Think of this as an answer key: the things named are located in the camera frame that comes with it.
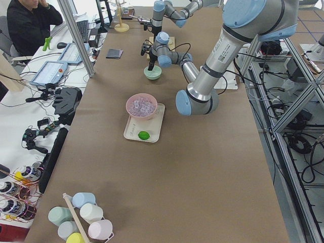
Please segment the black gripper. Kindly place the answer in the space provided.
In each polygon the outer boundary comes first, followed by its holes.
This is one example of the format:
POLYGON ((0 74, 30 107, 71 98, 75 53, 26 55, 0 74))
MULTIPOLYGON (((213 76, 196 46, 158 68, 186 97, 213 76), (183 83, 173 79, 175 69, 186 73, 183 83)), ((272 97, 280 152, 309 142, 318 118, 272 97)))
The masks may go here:
POLYGON ((143 43, 141 47, 141 56, 144 56, 144 54, 149 55, 149 66, 148 71, 152 71, 155 62, 157 61, 157 55, 153 53, 153 44, 143 43))

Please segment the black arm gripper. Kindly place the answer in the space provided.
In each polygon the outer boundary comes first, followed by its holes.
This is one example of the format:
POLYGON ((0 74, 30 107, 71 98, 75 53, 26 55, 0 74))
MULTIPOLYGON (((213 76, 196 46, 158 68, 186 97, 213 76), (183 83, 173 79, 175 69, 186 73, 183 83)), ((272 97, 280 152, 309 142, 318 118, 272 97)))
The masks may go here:
POLYGON ((152 21, 144 22, 143 29, 144 29, 144 31, 148 30, 149 32, 151 32, 153 34, 157 34, 157 26, 155 26, 152 21))

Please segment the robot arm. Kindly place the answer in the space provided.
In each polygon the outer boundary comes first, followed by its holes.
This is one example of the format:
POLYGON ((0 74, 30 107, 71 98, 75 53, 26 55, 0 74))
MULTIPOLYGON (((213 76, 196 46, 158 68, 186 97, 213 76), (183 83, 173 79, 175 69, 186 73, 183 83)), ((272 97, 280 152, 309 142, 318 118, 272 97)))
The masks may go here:
POLYGON ((214 86, 243 45, 257 37, 260 42, 276 41, 292 36, 297 29, 299 1, 227 1, 223 7, 223 25, 216 45, 201 69, 193 64, 189 53, 169 49, 169 35, 162 31, 163 18, 182 27, 192 14, 215 1, 191 1, 177 11, 171 1, 155 1, 151 26, 154 43, 143 45, 142 53, 149 52, 149 70, 158 62, 161 68, 179 65, 188 80, 186 90, 178 91, 176 107, 181 115, 209 114, 218 106, 214 86))
POLYGON ((162 31, 164 17, 171 19, 176 26, 181 28, 195 11, 208 5, 210 5, 208 1, 191 1, 189 5, 177 11, 171 1, 154 2, 153 16, 144 24, 144 30, 147 30, 148 27, 151 28, 154 42, 151 45, 143 43, 141 50, 142 56, 145 53, 149 55, 149 71, 153 70, 156 61, 161 68, 166 68, 172 64, 180 65, 182 61, 192 60, 192 56, 188 52, 174 52, 169 48, 170 36, 162 31))

